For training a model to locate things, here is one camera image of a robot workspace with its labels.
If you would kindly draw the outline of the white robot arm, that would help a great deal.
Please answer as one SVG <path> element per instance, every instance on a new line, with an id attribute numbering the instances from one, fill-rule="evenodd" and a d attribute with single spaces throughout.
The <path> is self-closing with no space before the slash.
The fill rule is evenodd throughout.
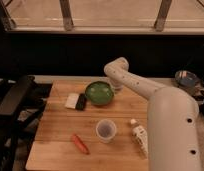
<path id="1" fill-rule="evenodd" d="M 199 106 L 184 90 L 128 71 L 124 57 L 104 66 L 113 89 L 130 88 L 148 100 L 149 171 L 202 171 L 196 119 Z"/>

